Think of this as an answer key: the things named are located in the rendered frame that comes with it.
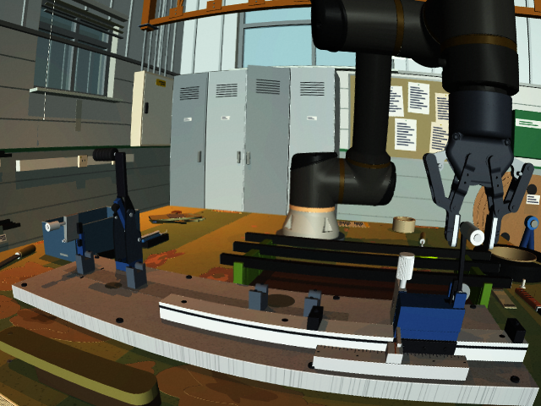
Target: beige electrical cabinet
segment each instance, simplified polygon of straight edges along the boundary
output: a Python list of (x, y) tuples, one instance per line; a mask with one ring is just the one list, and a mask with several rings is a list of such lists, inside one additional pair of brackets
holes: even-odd
[(171, 144), (172, 86), (173, 79), (135, 72), (131, 146)]

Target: orange beam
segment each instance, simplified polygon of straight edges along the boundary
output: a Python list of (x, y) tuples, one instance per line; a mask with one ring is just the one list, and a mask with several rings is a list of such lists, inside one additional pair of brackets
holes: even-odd
[[(426, 2), (426, 0), (417, 0), (418, 2)], [(223, 15), (231, 13), (243, 13), (253, 10), (268, 10), (271, 8), (293, 8), (293, 7), (308, 7), (311, 5), (310, 0), (249, 0), (248, 3), (235, 4), (232, 6), (222, 6), (222, 0), (207, 1), (206, 8), (197, 11), (185, 13), (183, 11), (184, 0), (177, 0), (177, 7), (169, 10), (169, 15), (155, 19), (156, 0), (145, 0), (143, 6), (143, 19), (141, 24), (154, 26), (167, 25), (177, 23), (179, 21), (188, 21), (191, 19), (200, 19), (210, 15)], [(541, 0), (534, 0), (534, 8), (530, 7), (515, 7), (516, 17), (529, 17), (533, 19), (541, 19)], [(142, 27), (141, 30), (152, 30), (150, 27)]]

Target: cork board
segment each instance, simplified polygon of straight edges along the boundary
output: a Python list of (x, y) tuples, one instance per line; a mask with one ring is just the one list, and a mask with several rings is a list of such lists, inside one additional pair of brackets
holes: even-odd
[[(349, 97), (350, 97), (350, 112), (349, 112), (349, 140), (350, 145), (352, 145), (353, 140), (353, 112), (355, 104), (355, 75), (350, 74), (349, 76)], [(415, 112), (409, 112), (407, 105), (408, 100), (408, 83), (419, 83), (424, 85), (429, 85), (430, 87), (430, 96), (429, 96), (429, 114), (420, 114)], [(436, 121), (436, 101), (435, 94), (443, 93), (448, 94), (444, 90), (440, 81), (432, 80), (417, 80), (417, 79), (401, 79), (401, 78), (391, 78), (391, 86), (401, 86), (402, 87), (402, 97), (403, 97), (403, 106), (404, 114), (402, 117), (389, 117), (389, 127), (387, 130), (387, 153), (390, 156), (398, 158), (414, 158), (414, 159), (423, 159), (423, 155), (430, 152), (430, 130), (433, 122)], [(403, 151), (395, 149), (395, 120), (397, 118), (408, 118), (414, 119), (417, 121), (417, 145), (415, 151)]]
[[(511, 184), (511, 172), (506, 172), (504, 176), (501, 177), (502, 184), (504, 186), (504, 196), (509, 189)], [(536, 195), (541, 194), (541, 176), (532, 175), (532, 179), (529, 184), (535, 185), (537, 191)], [(473, 223), (475, 227), (484, 231), (486, 218), (489, 214), (489, 203), (487, 201), (487, 195), (484, 192), (484, 188), (478, 192), (475, 202), (473, 203)], [(503, 221), (500, 226), (500, 235), (504, 233), (509, 234), (509, 242), (513, 245), (520, 245), (522, 240), (522, 235), (524, 235), (524, 230), (526, 226), (524, 220), (528, 216), (535, 216), (540, 218), (541, 211), (539, 210), (539, 205), (529, 205), (527, 204), (527, 193), (522, 198), (522, 203), (520, 208), (516, 213), (509, 213), (504, 216)], [(535, 250), (541, 251), (541, 238), (538, 236), (538, 229), (534, 232), (534, 242)]]

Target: window sill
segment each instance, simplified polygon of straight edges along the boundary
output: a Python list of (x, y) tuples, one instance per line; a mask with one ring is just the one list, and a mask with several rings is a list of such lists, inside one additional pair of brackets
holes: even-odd
[(60, 91), (58, 89), (48, 89), (46, 87), (35, 87), (33, 89), (30, 89), (30, 93), (37, 93), (37, 94), (51, 93), (52, 95), (73, 97), (75, 99), (100, 100), (102, 102), (112, 102), (112, 103), (124, 102), (124, 100), (122, 99), (115, 99), (112, 97), (90, 95), (88, 93), (79, 93), (77, 91)]

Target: gray locker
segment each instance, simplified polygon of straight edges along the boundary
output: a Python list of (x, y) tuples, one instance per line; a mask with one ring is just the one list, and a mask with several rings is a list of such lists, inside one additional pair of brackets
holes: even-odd
[(339, 152), (340, 125), (336, 119), (340, 113), (338, 83), (334, 68), (291, 68), (288, 201), (289, 168), (295, 154)]
[(243, 211), (246, 69), (209, 72), (205, 208)]
[(289, 72), (248, 66), (244, 211), (287, 214)]
[(205, 207), (209, 74), (175, 76), (171, 128), (171, 206)]

